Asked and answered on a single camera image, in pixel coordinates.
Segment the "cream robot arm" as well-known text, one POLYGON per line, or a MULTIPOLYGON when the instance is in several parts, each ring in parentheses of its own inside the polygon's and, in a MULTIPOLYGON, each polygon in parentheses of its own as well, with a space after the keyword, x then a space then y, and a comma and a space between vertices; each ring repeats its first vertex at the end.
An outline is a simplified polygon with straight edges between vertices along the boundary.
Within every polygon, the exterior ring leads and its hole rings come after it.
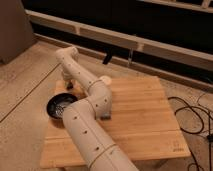
POLYGON ((86 98, 68 105, 62 114, 64 126, 90 171, 139 171, 115 141, 98 124, 109 114, 112 93, 97 76, 76 60, 78 50, 71 46, 56 51, 63 70, 88 93, 86 98))

